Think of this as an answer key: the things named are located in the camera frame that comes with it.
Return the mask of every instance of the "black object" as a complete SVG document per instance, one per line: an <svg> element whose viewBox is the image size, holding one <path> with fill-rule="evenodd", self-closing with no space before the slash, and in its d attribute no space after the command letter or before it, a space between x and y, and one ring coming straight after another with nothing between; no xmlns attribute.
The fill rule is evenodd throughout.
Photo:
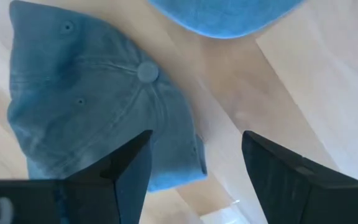
<svg viewBox="0 0 358 224"><path fill-rule="evenodd" d="M242 153L269 224L358 224L358 180L252 131Z"/></svg>
<svg viewBox="0 0 358 224"><path fill-rule="evenodd" d="M67 180L0 180L0 199L11 203L0 206L0 219L11 215L15 224L138 223L151 173L151 134L144 131Z"/></svg>

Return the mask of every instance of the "cap button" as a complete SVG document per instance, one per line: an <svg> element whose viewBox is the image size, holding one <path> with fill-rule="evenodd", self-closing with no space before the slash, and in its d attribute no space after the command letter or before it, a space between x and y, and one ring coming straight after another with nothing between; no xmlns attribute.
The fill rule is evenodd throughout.
<svg viewBox="0 0 358 224"><path fill-rule="evenodd" d="M137 77L142 83L152 83L158 78L158 66L153 62L142 62L137 68Z"/></svg>

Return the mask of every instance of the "light blue cap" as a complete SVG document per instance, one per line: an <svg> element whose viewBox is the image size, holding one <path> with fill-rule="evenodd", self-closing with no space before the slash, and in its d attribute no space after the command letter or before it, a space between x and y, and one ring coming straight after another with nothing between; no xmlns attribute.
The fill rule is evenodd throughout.
<svg viewBox="0 0 358 224"><path fill-rule="evenodd" d="M152 130L149 190L206 177L190 107L118 30L56 7L13 1L8 120L30 178L64 179Z"/></svg>
<svg viewBox="0 0 358 224"><path fill-rule="evenodd" d="M251 34L302 0L149 0L170 19L198 34L229 39Z"/></svg>

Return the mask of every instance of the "wooden floor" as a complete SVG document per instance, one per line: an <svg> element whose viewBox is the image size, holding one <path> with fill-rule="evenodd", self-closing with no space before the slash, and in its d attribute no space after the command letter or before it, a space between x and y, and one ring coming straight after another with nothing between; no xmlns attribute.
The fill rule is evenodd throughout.
<svg viewBox="0 0 358 224"><path fill-rule="evenodd" d="M6 121L10 0L0 0L0 179L26 177ZM266 223L242 160L250 129L358 178L358 1L306 0L257 34L209 39L146 0L36 0L102 18L183 89L206 144L209 178L148 194L141 223Z"/></svg>

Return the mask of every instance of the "blue baseball cap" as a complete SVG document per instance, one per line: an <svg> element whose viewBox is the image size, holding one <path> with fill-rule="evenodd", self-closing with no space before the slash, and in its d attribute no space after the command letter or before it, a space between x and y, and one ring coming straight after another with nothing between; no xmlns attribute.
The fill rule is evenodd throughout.
<svg viewBox="0 0 358 224"><path fill-rule="evenodd" d="M108 23L13 1L8 120L32 179L64 179L152 130L149 190L207 175L190 107L164 71Z"/></svg>
<svg viewBox="0 0 358 224"><path fill-rule="evenodd" d="M230 39L251 34L302 0L149 0L170 19L198 34Z"/></svg>

